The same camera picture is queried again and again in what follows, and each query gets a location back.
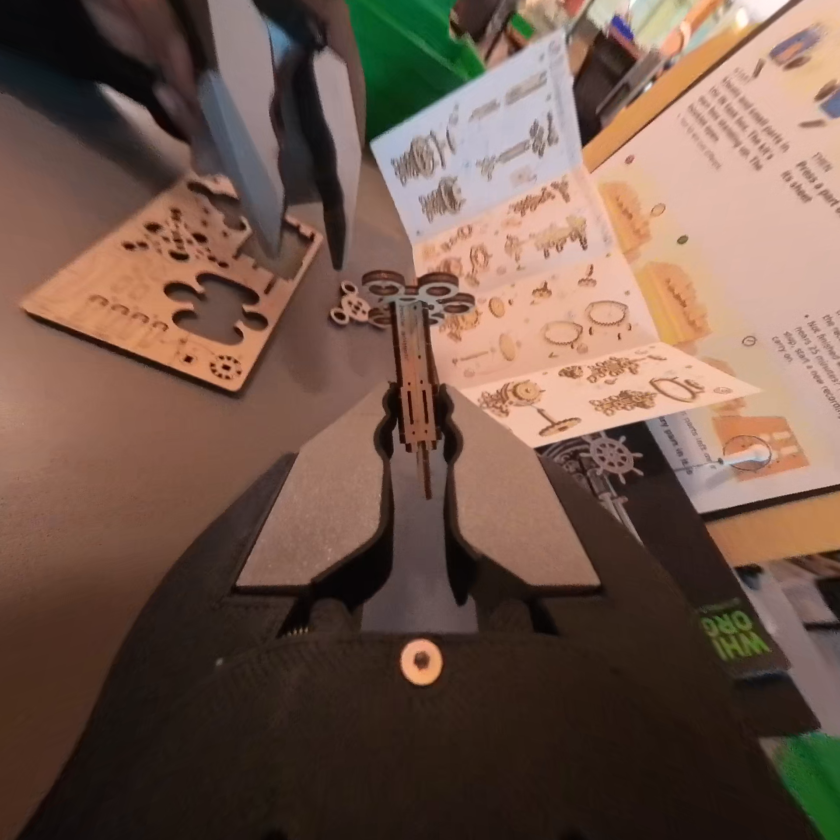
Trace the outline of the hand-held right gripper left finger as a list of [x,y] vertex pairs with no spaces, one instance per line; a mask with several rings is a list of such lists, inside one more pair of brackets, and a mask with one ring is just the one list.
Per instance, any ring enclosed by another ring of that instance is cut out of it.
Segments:
[[237,588],[304,595],[350,578],[369,597],[382,587],[393,552],[392,391],[377,384],[301,447]]

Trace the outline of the folded assembly instruction leaflet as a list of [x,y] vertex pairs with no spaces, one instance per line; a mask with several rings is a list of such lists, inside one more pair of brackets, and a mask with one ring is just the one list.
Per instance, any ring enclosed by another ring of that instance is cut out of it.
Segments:
[[760,392],[660,339],[583,166],[562,33],[371,150],[416,274],[444,272],[475,299],[431,328],[440,380],[526,445]]

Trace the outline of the laser-cut plywood parts sheet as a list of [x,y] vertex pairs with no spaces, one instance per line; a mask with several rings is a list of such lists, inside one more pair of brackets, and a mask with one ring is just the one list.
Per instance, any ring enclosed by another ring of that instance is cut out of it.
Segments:
[[[238,394],[322,249],[322,234],[294,216],[285,217],[282,233],[301,247],[297,267],[270,267],[267,257],[250,255],[255,235],[233,186],[190,173],[20,306],[33,319]],[[212,281],[238,304],[233,336],[224,341],[187,328]]]

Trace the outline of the person's left forearm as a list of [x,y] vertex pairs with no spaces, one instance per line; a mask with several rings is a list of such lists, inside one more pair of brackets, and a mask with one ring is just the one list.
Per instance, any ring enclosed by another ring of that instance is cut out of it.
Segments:
[[1,2],[2,50],[106,85],[189,143],[202,126],[193,58],[170,2]]

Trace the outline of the wooden gear shaft model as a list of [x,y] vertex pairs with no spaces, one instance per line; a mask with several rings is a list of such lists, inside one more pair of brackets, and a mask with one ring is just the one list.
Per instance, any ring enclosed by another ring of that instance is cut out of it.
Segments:
[[430,331],[447,318],[474,311],[476,299],[459,288],[457,276],[439,270],[409,281],[392,270],[378,269],[365,273],[361,285],[375,301],[370,321],[391,328],[400,440],[406,451],[415,455],[423,493],[430,500],[433,489],[429,456],[442,438]]

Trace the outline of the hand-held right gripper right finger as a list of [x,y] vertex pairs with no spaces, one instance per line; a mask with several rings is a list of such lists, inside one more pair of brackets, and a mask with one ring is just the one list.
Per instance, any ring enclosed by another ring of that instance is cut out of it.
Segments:
[[456,602],[596,592],[599,575],[540,457],[453,386],[439,397],[444,546]]

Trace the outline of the green plastic bin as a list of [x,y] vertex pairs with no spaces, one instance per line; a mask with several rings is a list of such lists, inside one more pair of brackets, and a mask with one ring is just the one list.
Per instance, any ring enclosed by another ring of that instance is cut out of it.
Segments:
[[839,737],[814,731],[759,742],[822,838],[838,839]]
[[481,76],[487,60],[451,27],[455,2],[349,1],[351,25],[369,89],[405,82],[451,91]]

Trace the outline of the black printed box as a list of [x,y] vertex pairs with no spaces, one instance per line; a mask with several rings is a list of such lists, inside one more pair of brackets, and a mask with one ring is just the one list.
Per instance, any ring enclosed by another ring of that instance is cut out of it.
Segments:
[[653,554],[690,604],[715,659],[732,679],[789,675],[789,659],[645,423],[571,437],[537,452],[588,490]]

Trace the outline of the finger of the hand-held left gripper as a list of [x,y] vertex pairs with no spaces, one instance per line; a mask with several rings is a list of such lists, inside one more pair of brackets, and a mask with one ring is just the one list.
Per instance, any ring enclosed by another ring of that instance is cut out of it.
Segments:
[[270,258],[280,252],[286,190],[273,122],[277,71],[292,40],[255,2],[193,4],[197,95],[222,171]]
[[332,266],[348,261],[361,178],[365,82],[350,9],[344,1],[309,1],[321,48],[311,59],[313,180],[322,204]]

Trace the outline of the large white instruction sheet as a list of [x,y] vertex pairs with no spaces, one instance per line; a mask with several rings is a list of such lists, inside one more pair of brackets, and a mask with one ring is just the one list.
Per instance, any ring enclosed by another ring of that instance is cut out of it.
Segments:
[[663,341],[759,389],[652,432],[706,515],[838,488],[839,2],[792,2],[595,170]]

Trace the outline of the small three-lobed wooden part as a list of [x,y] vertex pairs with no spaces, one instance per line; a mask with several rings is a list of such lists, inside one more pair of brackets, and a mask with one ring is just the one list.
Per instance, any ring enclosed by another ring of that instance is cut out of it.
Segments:
[[344,327],[352,322],[369,323],[371,304],[362,296],[359,288],[348,280],[339,284],[339,302],[329,311],[329,320]]

